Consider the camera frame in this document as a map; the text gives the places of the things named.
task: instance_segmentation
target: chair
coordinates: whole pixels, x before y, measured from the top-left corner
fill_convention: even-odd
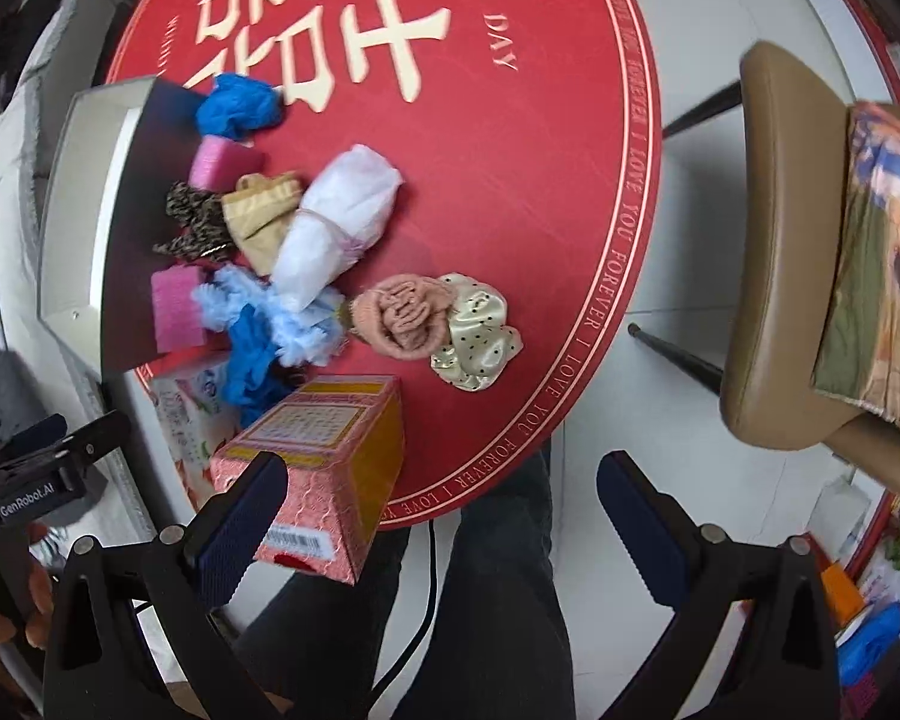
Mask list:
[[[629,333],[719,394],[748,445],[824,443],[900,495],[900,431],[811,385],[833,287],[847,176],[848,109],[796,57],[755,44],[740,80],[683,114],[669,138],[737,105],[746,130],[746,250],[724,370],[644,332]],[[900,106],[886,108],[900,118]]]

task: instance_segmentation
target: pink knitted flower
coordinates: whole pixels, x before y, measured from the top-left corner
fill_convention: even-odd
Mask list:
[[[447,310],[455,290],[413,274],[386,278],[350,305],[353,330],[380,354],[422,360],[449,338]]]

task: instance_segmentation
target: person's leg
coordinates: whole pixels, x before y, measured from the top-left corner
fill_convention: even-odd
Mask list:
[[[293,701],[289,716],[348,720],[370,694],[410,529],[377,533],[355,586],[298,573],[234,650],[257,685]]]
[[[572,720],[550,565],[550,447],[463,508],[437,621],[394,720]]]

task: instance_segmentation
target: black cable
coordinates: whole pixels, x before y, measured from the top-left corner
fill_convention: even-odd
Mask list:
[[[396,679],[397,674],[403,671],[403,667],[413,657],[413,653],[420,646],[423,637],[430,630],[430,624],[434,621],[434,613],[437,611],[437,535],[434,533],[434,522],[432,520],[427,523],[427,526],[430,531],[430,594],[427,597],[427,610],[423,613],[423,622],[420,623],[420,627],[410,640],[410,644],[396,659],[394,665],[389,668],[389,671],[380,678],[376,685],[373,685],[373,689],[370,691],[370,699],[367,700],[367,711],[360,715],[361,720],[370,714],[370,709],[373,709],[373,705],[380,700],[380,696],[384,694],[384,691]]]

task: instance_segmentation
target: black metal leg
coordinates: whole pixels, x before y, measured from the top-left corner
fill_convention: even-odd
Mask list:
[[[677,132],[683,132],[684,129],[696,127],[697,124],[703,124],[707,119],[713,119],[715,116],[730,111],[743,102],[743,96],[740,90],[740,81],[734,81],[730,86],[722,88],[717,94],[703,100],[702,103],[691,108],[685,114],[667,124],[663,129],[663,137],[669,138],[676,135]]]
[[[720,382],[724,378],[724,372],[719,367],[712,365],[711,362],[706,362],[706,360],[701,360],[696,355],[690,354],[690,352],[675,346],[669,341],[663,341],[663,338],[645,333],[640,329],[640,325],[635,322],[627,325],[626,331],[640,343],[650,346],[658,355],[665,357],[688,376],[696,379],[713,394],[720,394]]]

